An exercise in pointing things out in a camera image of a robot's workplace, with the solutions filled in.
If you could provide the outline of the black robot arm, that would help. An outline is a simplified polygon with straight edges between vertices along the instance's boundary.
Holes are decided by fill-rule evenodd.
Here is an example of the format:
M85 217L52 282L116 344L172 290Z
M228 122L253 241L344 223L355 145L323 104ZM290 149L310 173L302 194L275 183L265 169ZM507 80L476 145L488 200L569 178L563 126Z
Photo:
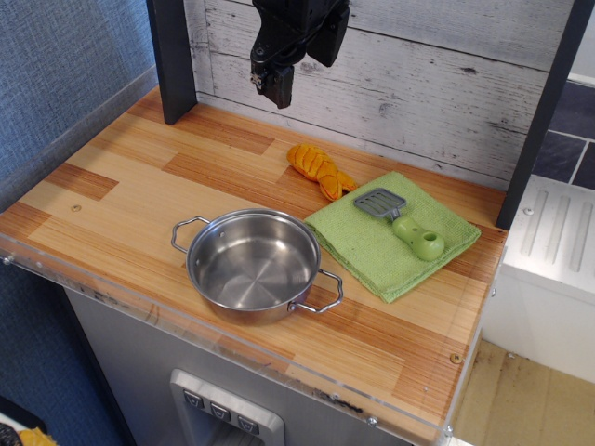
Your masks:
M350 18L348 1L255 1L260 28L252 46L250 79L277 108L290 106L294 68L309 56L325 67L338 56Z

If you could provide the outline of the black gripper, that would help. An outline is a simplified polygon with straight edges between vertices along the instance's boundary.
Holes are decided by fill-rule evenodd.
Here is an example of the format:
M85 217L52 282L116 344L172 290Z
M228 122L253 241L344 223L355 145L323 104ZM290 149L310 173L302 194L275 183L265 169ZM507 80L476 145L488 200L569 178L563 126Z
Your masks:
M348 4L256 4L260 29L253 44L250 81L260 95L284 109L290 106L292 65L305 56L330 67L347 31Z

